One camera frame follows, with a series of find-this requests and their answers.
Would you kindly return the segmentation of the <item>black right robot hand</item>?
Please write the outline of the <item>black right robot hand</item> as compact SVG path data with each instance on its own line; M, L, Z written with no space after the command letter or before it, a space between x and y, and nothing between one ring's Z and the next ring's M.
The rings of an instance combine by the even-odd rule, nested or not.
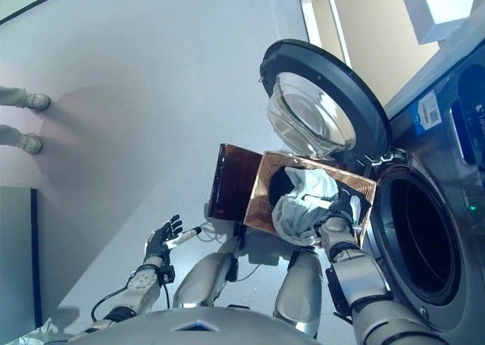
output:
M316 196L305 195L304 201L328 212L344 214L352 224L359 224L362 213L362 198L357 193L349 190L339 191L332 199L324 199Z

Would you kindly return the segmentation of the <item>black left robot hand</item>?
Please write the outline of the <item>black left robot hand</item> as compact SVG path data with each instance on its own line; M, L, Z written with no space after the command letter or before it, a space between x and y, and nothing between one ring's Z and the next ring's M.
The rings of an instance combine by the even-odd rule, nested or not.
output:
M152 231L145 244L145 257L143 263L152 258L158 258L162 265L170 264L170 251L186 241L198 236L202 232L200 226L187 231L182 228L179 215L169 218L159 229Z

